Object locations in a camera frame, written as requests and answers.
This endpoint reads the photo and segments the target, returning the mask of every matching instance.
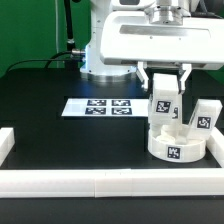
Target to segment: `white block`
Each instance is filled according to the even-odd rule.
[[[130,197],[132,179],[128,171],[110,171],[95,179],[95,197]]]
[[[13,128],[2,128],[0,130],[0,166],[15,144]]]
[[[221,110],[220,100],[198,100],[189,122],[186,137],[208,140]]]
[[[224,168],[224,136],[217,128],[213,129],[206,144],[219,165]]]
[[[149,123],[172,123],[174,108],[178,105],[178,82],[175,75],[154,74],[153,100],[149,106]]]

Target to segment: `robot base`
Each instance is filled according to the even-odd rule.
[[[125,82],[136,78],[136,73],[127,73],[123,75],[97,75],[93,73],[81,73],[82,79],[93,81],[97,83],[117,83],[117,82]]]

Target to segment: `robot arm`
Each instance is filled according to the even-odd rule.
[[[192,1],[191,8],[195,9],[198,2]],[[190,18],[189,7],[189,1],[171,0],[157,0],[153,4],[150,1],[150,6],[141,6],[138,11],[136,7],[123,11],[125,6],[121,5],[122,11],[112,12],[106,19],[101,41],[102,62],[137,66],[144,88],[147,79],[142,63],[143,67],[147,64],[152,68],[177,69],[183,93],[191,67],[217,70],[224,62],[224,49],[220,45],[224,38],[223,20]]]
[[[220,43],[224,21],[191,18],[190,8],[196,9],[199,0],[191,1],[191,5],[188,0],[135,1],[135,6],[122,2],[111,1],[111,8],[117,11],[104,25],[101,60],[136,66],[145,91],[145,68],[178,71],[177,76],[154,74],[148,148],[154,156],[171,162],[199,160],[205,155],[206,140],[222,105],[218,100],[199,100],[189,124],[184,125],[182,94],[192,69],[216,70],[223,66],[224,46]]]

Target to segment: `white border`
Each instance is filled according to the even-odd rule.
[[[224,136],[215,128],[207,146],[224,165]],[[224,169],[6,170],[1,198],[224,195]]]

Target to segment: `white robot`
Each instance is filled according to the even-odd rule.
[[[105,65],[100,60],[100,45],[104,22],[110,13],[110,0],[91,0],[91,40],[87,44],[82,78],[100,83],[122,82],[134,78],[134,66]]]
[[[192,69],[224,64],[224,22],[192,18],[199,0],[112,0],[101,40],[106,65],[136,66],[148,90],[146,67],[176,69],[177,76],[154,74],[149,99],[149,143],[154,156],[193,162],[205,155],[206,140],[222,109],[218,100],[199,100],[188,125],[182,124],[182,94]]]

